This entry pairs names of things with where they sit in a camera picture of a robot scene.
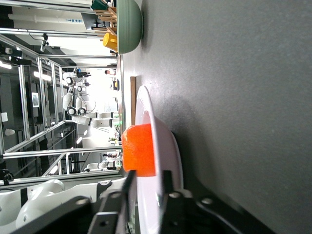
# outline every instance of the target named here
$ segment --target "cable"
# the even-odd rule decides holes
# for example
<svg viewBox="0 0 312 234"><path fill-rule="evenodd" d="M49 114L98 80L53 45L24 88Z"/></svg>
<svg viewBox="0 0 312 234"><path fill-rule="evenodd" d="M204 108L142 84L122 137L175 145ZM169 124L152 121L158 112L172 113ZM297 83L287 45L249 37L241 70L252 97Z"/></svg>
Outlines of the cable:
<svg viewBox="0 0 312 234"><path fill-rule="evenodd" d="M83 103L84 103L84 105L85 105L85 108L87 109L87 103L86 103L86 101L83 99L82 96L80 96L80 98L81 98L81 100L83 101Z"/></svg>
<svg viewBox="0 0 312 234"><path fill-rule="evenodd" d="M50 128L51 128L51 126L47 126L47 127L49 127L47 131L49 131L49 130L50 130Z"/></svg>
<svg viewBox="0 0 312 234"><path fill-rule="evenodd" d="M96 106L97 106L97 103L96 103L96 101L94 101L94 103L95 103L95 105L94 105L93 110L92 110L92 111L90 111L90 112L88 112L88 113L86 113L86 114L89 114L89 113L91 113L91 112L93 112L93 111L95 110L95 108L96 108Z"/></svg>
<svg viewBox="0 0 312 234"><path fill-rule="evenodd" d="M101 128L96 128L96 129L98 129L98 130L100 130L100 131L103 131L103 132L106 132L106 133L109 133L109 131L107 131L106 129L104 130L104 129L101 129Z"/></svg>
<svg viewBox="0 0 312 234"><path fill-rule="evenodd" d="M120 135L120 129L119 126L116 126L115 130L118 132L118 134Z"/></svg>
<svg viewBox="0 0 312 234"><path fill-rule="evenodd" d="M83 79L83 77L80 79L80 81L78 81L77 83L79 83L79 82L81 82L82 81L82 79Z"/></svg>
<svg viewBox="0 0 312 234"><path fill-rule="evenodd" d="M76 95L76 94L72 95L72 101L68 103L66 109L69 107L69 104L73 102L75 95Z"/></svg>
<svg viewBox="0 0 312 234"><path fill-rule="evenodd" d="M36 38L34 38L34 37L30 34L30 32L28 31L28 29L26 29L26 31L28 32L29 36L30 36L32 39L34 39L34 40L40 40L40 41L45 42L45 41L42 40L42 39L36 39Z"/></svg>

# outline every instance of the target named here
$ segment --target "orange object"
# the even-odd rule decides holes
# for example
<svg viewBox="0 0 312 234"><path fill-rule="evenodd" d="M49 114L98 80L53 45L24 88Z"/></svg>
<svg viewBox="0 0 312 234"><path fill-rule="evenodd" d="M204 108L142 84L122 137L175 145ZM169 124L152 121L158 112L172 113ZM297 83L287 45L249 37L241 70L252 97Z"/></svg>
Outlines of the orange object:
<svg viewBox="0 0 312 234"><path fill-rule="evenodd" d="M136 170L140 177L155 176L155 160L151 124L129 127L122 134L123 167Z"/></svg>

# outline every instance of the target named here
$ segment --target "ceiling light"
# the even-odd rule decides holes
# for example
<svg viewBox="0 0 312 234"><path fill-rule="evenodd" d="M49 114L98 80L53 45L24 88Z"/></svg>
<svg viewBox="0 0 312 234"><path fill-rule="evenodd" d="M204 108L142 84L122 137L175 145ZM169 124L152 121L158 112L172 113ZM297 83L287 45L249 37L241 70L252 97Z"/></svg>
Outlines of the ceiling light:
<svg viewBox="0 0 312 234"><path fill-rule="evenodd" d="M53 167L50 171L50 174L54 174L55 172L57 172L58 168L58 166Z"/></svg>
<svg viewBox="0 0 312 234"><path fill-rule="evenodd" d="M82 141L82 137L79 137L79 139L76 141L77 144L79 144Z"/></svg>
<svg viewBox="0 0 312 234"><path fill-rule="evenodd" d="M12 69L12 66L11 66L11 65L5 64L5 63L3 63L3 62L1 62L1 61L0 61L0 67L4 67L4 68L6 68L6 69Z"/></svg>
<svg viewBox="0 0 312 234"><path fill-rule="evenodd" d="M34 72L34 76L40 78L40 73L39 72ZM42 79L46 80L46 81L51 81L52 78L48 75L42 74L41 75Z"/></svg>

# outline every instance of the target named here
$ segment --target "gray table surface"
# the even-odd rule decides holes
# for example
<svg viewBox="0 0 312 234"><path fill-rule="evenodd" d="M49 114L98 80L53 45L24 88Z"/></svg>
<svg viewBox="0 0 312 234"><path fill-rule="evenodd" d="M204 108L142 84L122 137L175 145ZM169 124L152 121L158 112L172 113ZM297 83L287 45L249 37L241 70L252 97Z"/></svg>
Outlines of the gray table surface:
<svg viewBox="0 0 312 234"><path fill-rule="evenodd" d="M124 75L175 133L185 187L312 233L312 1L136 1Z"/></svg>

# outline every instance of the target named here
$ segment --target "wooden board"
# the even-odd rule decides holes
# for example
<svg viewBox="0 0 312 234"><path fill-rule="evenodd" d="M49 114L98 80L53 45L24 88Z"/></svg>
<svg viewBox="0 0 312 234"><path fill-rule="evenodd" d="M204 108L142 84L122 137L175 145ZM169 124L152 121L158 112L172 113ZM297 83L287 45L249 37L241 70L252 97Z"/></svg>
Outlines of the wooden board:
<svg viewBox="0 0 312 234"><path fill-rule="evenodd" d="M93 30L107 31L107 28L93 28Z"/></svg>
<svg viewBox="0 0 312 234"><path fill-rule="evenodd" d="M108 30L111 34L113 34L113 35L115 35L115 36L117 37L117 34L116 34L110 27L108 27L107 30Z"/></svg>
<svg viewBox="0 0 312 234"><path fill-rule="evenodd" d="M95 31L94 33L96 33L96 34L103 34L103 35L105 35L106 33L107 33L108 31Z"/></svg>
<svg viewBox="0 0 312 234"><path fill-rule="evenodd" d="M130 77L130 88L131 88L131 124L136 124L136 105L137 105L137 95L136 95L136 77Z"/></svg>

